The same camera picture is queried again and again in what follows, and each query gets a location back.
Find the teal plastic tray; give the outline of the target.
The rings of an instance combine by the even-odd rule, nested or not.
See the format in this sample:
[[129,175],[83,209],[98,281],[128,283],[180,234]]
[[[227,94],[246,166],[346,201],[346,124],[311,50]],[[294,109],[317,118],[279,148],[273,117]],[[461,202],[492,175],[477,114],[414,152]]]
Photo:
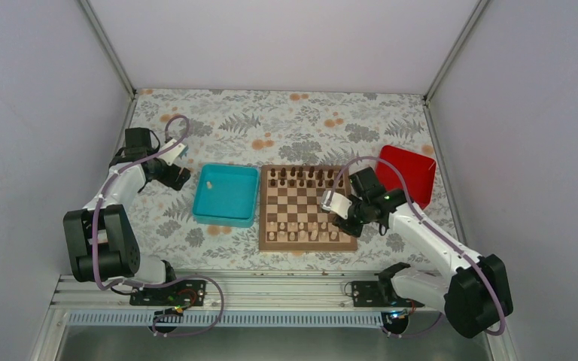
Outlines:
[[[213,189],[208,190],[206,183]],[[209,163],[202,167],[192,215],[197,223],[249,228],[254,224],[260,171],[253,167]]]

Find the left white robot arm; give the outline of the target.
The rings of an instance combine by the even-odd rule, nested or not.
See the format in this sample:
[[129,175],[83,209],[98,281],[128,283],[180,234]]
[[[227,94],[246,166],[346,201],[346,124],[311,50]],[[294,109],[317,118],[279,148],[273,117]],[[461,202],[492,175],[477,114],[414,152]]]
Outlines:
[[165,260],[141,254],[127,215],[151,181],[179,191],[190,179],[190,170],[175,164],[187,146],[173,138],[153,144],[155,138],[147,128],[126,129],[125,143],[110,161],[101,189],[81,209],[65,214],[63,228],[77,281],[150,284],[150,295],[167,305],[179,294],[173,268]]

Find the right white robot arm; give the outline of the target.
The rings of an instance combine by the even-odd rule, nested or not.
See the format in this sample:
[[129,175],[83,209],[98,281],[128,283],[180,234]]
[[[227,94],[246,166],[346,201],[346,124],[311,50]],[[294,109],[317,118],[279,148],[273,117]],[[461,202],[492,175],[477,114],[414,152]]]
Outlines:
[[350,196],[336,191],[338,183],[334,180],[321,197],[322,209],[335,215],[336,226],[354,237],[370,223],[378,224],[381,233],[392,229],[411,241],[438,272],[429,275],[405,262],[380,271],[377,294],[383,304],[420,302],[440,312],[465,338],[505,332],[513,299],[498,256],[483,256],[457,241],[414,202],[406,184],[387,190],[370,167],[350,175]]

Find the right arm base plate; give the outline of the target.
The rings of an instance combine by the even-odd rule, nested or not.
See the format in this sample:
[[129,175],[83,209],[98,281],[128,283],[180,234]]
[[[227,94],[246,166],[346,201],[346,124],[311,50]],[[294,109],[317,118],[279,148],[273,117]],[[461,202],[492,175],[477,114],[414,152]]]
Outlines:
[[423,303],[397,296],[391,286],[380,281],[350,281],[343,292],[356,308],[407,308],[424,307]]

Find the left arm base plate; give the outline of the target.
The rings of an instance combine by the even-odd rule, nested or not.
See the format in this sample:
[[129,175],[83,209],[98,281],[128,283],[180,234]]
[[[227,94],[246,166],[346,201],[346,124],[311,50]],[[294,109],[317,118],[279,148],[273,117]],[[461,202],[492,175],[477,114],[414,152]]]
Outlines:
[[132,306],[188,308],[203,306],[207,282],[191,279],[169,287],[137,290],[129,299]]

